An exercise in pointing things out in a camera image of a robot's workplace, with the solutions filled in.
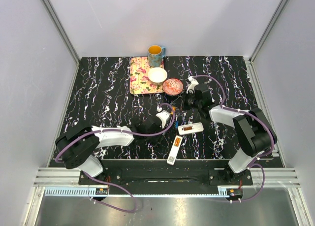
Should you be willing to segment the white remote control with batteries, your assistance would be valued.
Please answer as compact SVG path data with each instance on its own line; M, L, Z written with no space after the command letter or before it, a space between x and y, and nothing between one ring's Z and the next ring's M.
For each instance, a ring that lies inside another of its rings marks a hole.
M178 133L179 135L187 135L192 133L203 132L204 127L202 123L194 123L194 124L187 124L178 126Z

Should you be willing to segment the white remote with orange label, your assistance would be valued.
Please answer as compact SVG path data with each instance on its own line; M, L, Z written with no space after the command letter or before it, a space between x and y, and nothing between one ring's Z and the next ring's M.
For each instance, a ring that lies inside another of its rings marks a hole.
M167 164L174 165L182 140L183 138L181 136L179 135L175 136L175 139L171 146L169 156L166 161Z

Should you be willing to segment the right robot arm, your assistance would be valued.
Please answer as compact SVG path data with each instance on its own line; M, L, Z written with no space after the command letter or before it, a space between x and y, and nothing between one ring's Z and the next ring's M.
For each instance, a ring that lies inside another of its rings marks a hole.
M234 185L241 180L245 171L261 156L274 149L278 138L263 111L254 108L249 111L237 110L216 104L206 85L199 84L185 90L182 109L197 109L201 118L234 128L240 148L229 160L219 178Z

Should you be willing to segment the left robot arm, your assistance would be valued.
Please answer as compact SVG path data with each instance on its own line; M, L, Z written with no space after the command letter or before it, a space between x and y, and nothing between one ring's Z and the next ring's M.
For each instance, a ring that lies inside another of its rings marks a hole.
M72 127L55 141L57 162L63 162L67 169L78 168L86 172L95 184L105 182L107 173L100 160L93 155L97 148L109 146L128 146L144 139L148 134L162 131L166 121L158 115L145 121L132 121L131 125L117 128L89 126L86 122Z

